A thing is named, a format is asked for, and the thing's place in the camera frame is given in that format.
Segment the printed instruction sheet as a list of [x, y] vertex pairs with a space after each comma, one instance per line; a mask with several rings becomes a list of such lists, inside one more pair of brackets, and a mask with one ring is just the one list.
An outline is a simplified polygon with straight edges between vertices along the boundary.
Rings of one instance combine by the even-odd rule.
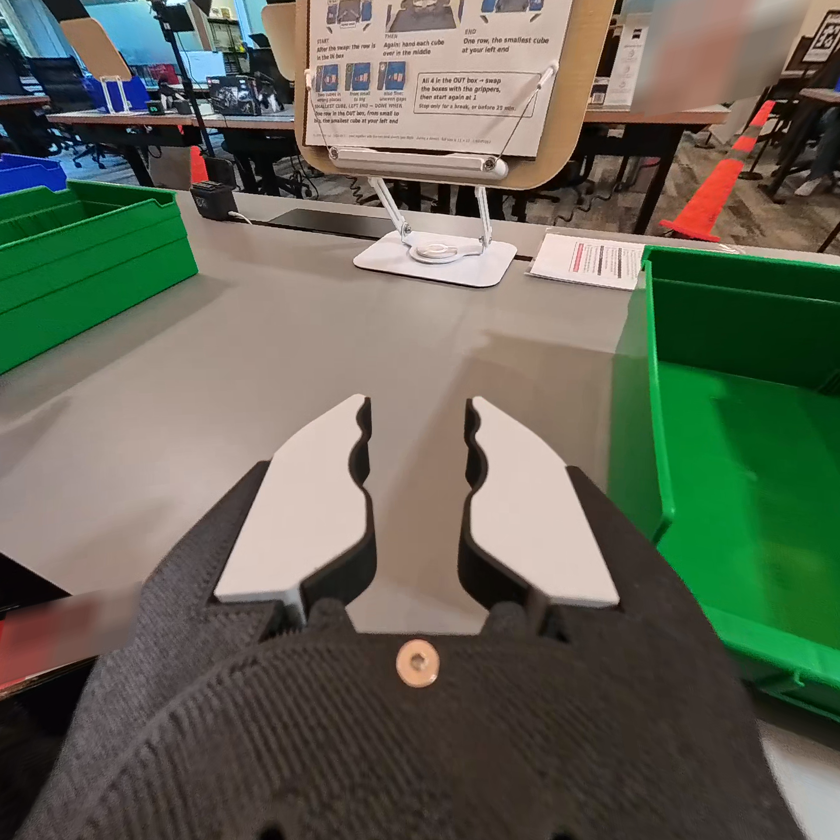
[[309, 4], [310, 146], [534, 158], [569, 1]]

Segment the grey desk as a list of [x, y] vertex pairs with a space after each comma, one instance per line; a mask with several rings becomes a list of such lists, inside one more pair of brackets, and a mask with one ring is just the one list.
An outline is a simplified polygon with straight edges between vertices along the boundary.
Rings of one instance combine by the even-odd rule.
[[[198, 275], [2, 382], [2, 551], [71, 592], [151, 577], [17, 838], [838, 838], [838, 726], [747, 691], [595, 487], [632, 295], [393, 279], [178, 202]], [[263, 460], [357, 393], [369, 587], [304, 626], [216, 603]], [[579, 466], [617, 607], [461, 588], [476, 396]]]

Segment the green plastic bin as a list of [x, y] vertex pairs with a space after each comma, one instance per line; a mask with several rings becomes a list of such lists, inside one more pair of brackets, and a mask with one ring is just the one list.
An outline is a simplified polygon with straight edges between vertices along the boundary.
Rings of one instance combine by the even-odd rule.
[[839, 718], [838, 266], [648, 246], [613, 358], [607, 494], [742, 678]]
[[174, 191], [68, 181], [1, 199], [1, 372], [198, 268]]

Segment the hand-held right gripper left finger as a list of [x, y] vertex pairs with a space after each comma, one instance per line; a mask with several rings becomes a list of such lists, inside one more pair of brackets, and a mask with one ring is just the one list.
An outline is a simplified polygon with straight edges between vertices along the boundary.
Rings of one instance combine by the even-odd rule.
[[354, 394], [310, 421], [268, 463], [214, 598], [275, 602], [305, 624], [321, 599], [351, 604], [377, 567], [371, 399]]

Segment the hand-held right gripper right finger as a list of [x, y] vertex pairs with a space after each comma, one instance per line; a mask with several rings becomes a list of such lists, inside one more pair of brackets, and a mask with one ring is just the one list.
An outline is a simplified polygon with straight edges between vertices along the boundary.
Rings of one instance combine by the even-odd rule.
[[490, 612], [519, 605], [533, 627], [554, 607], [615, 608], [612, 575], [570, 468], [540, 436], [485, 397], [465, 405], [469, 487], [458, 580]]

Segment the white document stand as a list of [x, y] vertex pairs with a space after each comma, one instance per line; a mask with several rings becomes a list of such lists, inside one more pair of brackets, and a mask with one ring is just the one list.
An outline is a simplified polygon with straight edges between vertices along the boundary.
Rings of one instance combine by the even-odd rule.
[[595, 70], [606, 40], [606, 31], [613, 12], [613, 2], [572, 2], [570, 22], [560, 57], [553, 74], [540, 88], [550, 89], [547, 115], [540, 135], [539, 147], [533, 158], [498, 152], [508, 164], [509, 174], [499, 181], [467, 183], [454, 178], [437, 178], [428, 175], [382, 176], [338, 168], [329, 158], [328, 148], [338, 146], [335, 140], [323, 145], [306, 140], [307, 120], [314, 113], [312, 88], [314, 65], [308, 52], [313, 13], [311, 2], [297, 2], [295, 21], [295, 132], [299, 149], [307, 163], [329, 175], [380, 177], [385, 180], [439, 183], [448, 186], [492, 186], [512, 191], [531, 190], [549, 181], [569, 162], [578, 142], [583, 120], [588, 109], [588, 97]]

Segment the blue plastic bin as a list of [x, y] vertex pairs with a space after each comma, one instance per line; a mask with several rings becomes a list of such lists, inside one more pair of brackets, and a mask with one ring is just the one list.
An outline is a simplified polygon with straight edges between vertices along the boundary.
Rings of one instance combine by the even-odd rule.
[[59, 162], [21, 154], [1, 155], [2, 196], [39, 186], [53, 193], [67, 188], [67, 175]]

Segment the black white marker sign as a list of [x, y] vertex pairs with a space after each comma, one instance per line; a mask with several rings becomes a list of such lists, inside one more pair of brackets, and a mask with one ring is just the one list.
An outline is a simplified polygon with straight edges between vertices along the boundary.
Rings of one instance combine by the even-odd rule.
[[838, 50], [839, 45], [839, 9], [831, 7], [826, 11], [821, 23], [815, 28], [801, 63], [803, 65], [823, 64]]

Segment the large striped orange cone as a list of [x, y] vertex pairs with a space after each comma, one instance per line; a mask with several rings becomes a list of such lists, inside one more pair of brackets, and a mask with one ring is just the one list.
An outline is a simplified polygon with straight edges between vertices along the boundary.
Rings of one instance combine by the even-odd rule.
[[767, 100], [759, 107], [744, 131], [731, 144], [727, 154], [717, 163], [675, 220], [660, 221], [660, 227], [669, 236], [693, 242], [720, 243], [720, 237], [714, 234], [713, 228], [774, 106], [774, 100]]

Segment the wooden top table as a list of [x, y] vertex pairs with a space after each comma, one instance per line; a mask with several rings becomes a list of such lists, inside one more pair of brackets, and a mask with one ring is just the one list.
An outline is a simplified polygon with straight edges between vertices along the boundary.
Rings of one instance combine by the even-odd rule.
[[634, 235], [646, 235], [683, 134], [723, 124], [729, 113], [729, 108], [719, 104], [652, 117], [627, 111], [588, 110], [574, 155], [658, 159], [633, 227]]

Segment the black charger box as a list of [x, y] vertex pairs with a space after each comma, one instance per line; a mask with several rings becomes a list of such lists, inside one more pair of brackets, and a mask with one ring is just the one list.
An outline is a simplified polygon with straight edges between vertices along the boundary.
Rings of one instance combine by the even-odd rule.
[[235, 189], [229, 184], [214, 181], [195, 182], [191, 185], [190, 194], [198, 213], [205, 219], [228, 222], [238, 213]]

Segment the laminated paper sheet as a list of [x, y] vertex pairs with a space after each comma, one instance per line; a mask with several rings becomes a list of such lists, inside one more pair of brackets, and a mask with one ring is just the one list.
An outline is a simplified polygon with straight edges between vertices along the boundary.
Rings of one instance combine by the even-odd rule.
[[528, 275], [593, 288], [636, 288], [645, 246], [580, 235], [546, 234]]

